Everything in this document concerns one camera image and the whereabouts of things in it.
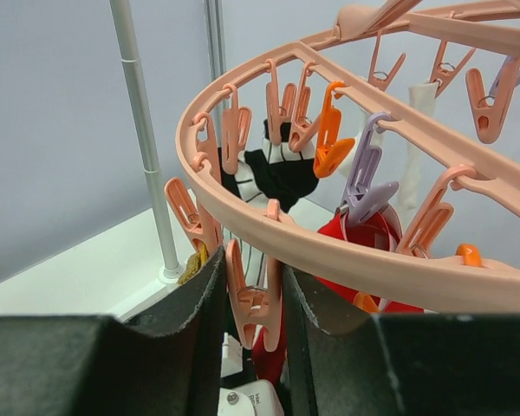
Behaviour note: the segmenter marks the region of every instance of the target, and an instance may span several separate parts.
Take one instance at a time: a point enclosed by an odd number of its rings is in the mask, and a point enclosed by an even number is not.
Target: red cloth
[[[319,231],[324,236],[337,238],[342,241],[349,241],[350,243],[360,244],[367,247],[387,247],[389,250],[389,238],[392,237],[396,242],[399,241],[399,236],[396,230],[392,230],[387,226],[385,219],[376,213],[365,224],[346,229],[347,239],[343,236],[341,229],[341,217],[339,214],[325,224]],[[337,295],[349,303],[353,303],[354,297],[358,290],[350,289],[340,284],[330,282],[328,280],[317,277],[317,279],[332,289]],[[380,298],[372,296],[377,304]],[[404,303],[390,302],[385,308],[385,312],[406,313],[406,312],[424,312],[423,309],[417,308]],[[281,334],[279,337],[279,344],[274,352],[267,352],[263,347],[263,338],[266,333],[266,328],[260,330],[257,341],[252,348],[252,361],[257,371],[259,379],[268,380],[274,386],[279,382],[283,370],[283,364],[287,356],[287,337],[285,334],[285,325],[283,324],[283,314],[281,318]]]

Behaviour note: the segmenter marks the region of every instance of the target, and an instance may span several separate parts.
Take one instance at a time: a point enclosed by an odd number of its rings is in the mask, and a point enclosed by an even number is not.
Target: bolt
[[[238,396],[237,393],[233,393],[233,392],[231,392],[231,393],[229,393],[229,394],[227,395],[227,402],[228,402],[230,405],[232,405],[232,406],[233,406],[233,405],[236,405],[238,401],[239,401],[239,396]]]

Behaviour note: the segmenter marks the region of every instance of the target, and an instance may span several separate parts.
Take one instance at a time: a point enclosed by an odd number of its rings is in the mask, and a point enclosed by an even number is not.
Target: orange plastic clip
[[[353,305],[369,314],[379,314],[380,310],[375,300],[365,292],[358,292],[353,299]]]
[[[311,90],[306,85],[306,79],[312,75],[310,67],[313,65],[315,62],[306,62],[302,67],[301,80],[298,83],[296,99],[290,113],[289,149],[294,153],[299,153],[312,140],[320,126],[319,114],[312,122],[307,117]]]
[[[414,257],[432,258],[430,247],[454,213],[452,205],[442,202],[441,199],[449,184],[459,176],[475,178],[476,171],[470,166],[456,166],[444,171],[427,194],[413,221],[408,225],[395,252]]]
[[[503,65],[495,97],[485,94],[484,82],[479,69],[472,68],[466,72],[466,88],[471,113],[476,125],[476,134],[482,143],[488,145],[494,143],[501,134],[512,93],[517,84],[519,69],[520,58]],[[494,100],[492,105],[487,104],[488,99]]]
[[[239,152],[246,148],[249,138],[252,112],[248,107],[240,107],[237,87],[225,84],[224,89],[230,92],[231,106],[222,112],[222,167],[230,175],[237,173]]]
[[[167,181],[164,192],[167,202],[195,251],[199,253],[201,242],[206,245],[208,255],[216,251],[221,244],[216,221],[201,204],[195,205],[192,202],[183,181],[180,178],[171,178]]]
[[[334,90],[340,87],[345,87],[345,84],[341,81],[331,82],[323,100],[314,158],[314,174],[317,178],[331,175],[354,147],[353,138],[337,141],[341,126],[341,111],[333,107],[331,101]],[[341,94],[336,93],[335,98],[338,100]]]
[[[449,14],[450,19],[454,19],[455,12],[452,11]],[[449,84],[454,80],[454,78],[458,75],[460,70],[468,63],[468,61],[472,58],[474,53],[476,52],[476,48],[472,48],[468,51],[462,61],[458,63],[455,67],[449,62],[443,62],[443,58],[445,56],[445,51],[447,49],[447,41],[441,41],[439,47],[437,49],[437,54],[435,55],[435,62],[433,63],[432,74],[430,75],[430,84],[434,82],[438,82],[439,86],[437,87],[437,93],[435,94],[435,98],[439,97],[439,95],[445,91],[445,88],[449,86]],[[452,70],[445,69],[444,66],[447,65],[451,67]]]
[[[457,256],[462,256],[464,265],[471,267],[484,267],[478,247],[472,244],[461,244],[457,248]]]
[[[381,33],[382,31],[378,31],[378,35],[375,39],[375,47],[374,52],[372,53],[372,62],[370,63],[370,73],[367,77],[367,81],[373,85],[374,87],[378,88],[380,91],[385,92],[387,87],[389,87],[389,84],[393,80],[393,78],[397,75],[399,72],[400,67],[402,67],[402,64],[405,63],[406,54],[403,53],[397,62],[393,65],[393,68],[391,69],[391,72],[389,74],[382,72],[382,71],[376,71],[375,65],[378,61],[378,54],[380,53],[380,42],[381,42]],[[380,78],[375,76],[376,74],[384,75],[384,78]]]
[[[270,199],[266,217],[278,221],[279,201]],[[266,351],[275,351],[279,342],[282,313],[282,267],[273,257],[267,257],[268,288],[246,286],[243,263],[237,240],[232,239],[225,252],[227,286],[237,332],[243,347],[252,349],[256,325],[266,328],[263,338]]]
[[[192,124],[198,125],[203,122],[202,126],[198,126],[197,130],[197,152],[206,153],[208,160],[212,167],[212,176],[221,183],[221,172],[219,171],[219,157],[218,157],[218,141],[216,139],[216,129],[211,115],[206,112],[200,112],[192,119]],[[206,140],[198,138],[198,132],[203,132],[206,129]]]
[[[266,60],[271,81],[266,84],[266,107],[268,115],[268,135],[271,143],[281,145],[281,125],[289,121],[290,112],[295,102],[296,85],[290,82],[283,90],[283,98],[279,103],[279,85],[277,83],[276,63],[273,59]]]

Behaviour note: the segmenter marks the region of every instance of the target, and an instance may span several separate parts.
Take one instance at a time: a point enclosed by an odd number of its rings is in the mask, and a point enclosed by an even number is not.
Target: yellow fabric
[[[185,267],[185,271],[177,281],[178,284],[185,284],[189,280],[191,280],[200,269],[202,269],[202,266],[206,264],[208,261],[208,250],[206,249],[205,244],[201,244],[198,247],[198,253],[194,253],[192,256],[189,257],[189,260],[187,260],[187,265]]]

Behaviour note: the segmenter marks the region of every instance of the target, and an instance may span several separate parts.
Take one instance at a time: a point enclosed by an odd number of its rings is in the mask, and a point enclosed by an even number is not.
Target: white pole
[[[158,229],[159,245],[164,257],[162,272],[165,278],[171,280],[180,274],[181,267],[175,251],[172,225],[163,192],[158,151],[154,140],[153,123],[148,108],[139,51],[137,50],[137,38],[131,18],[131,8],[129,0],[110,0],[110,7],[112,8],[115,32],[120,45],[121,64],[123,65],[131,109],[133,110],[137,137],[139,138],[142,163],[145,167],[146,184],[148,185],[154,220]]]

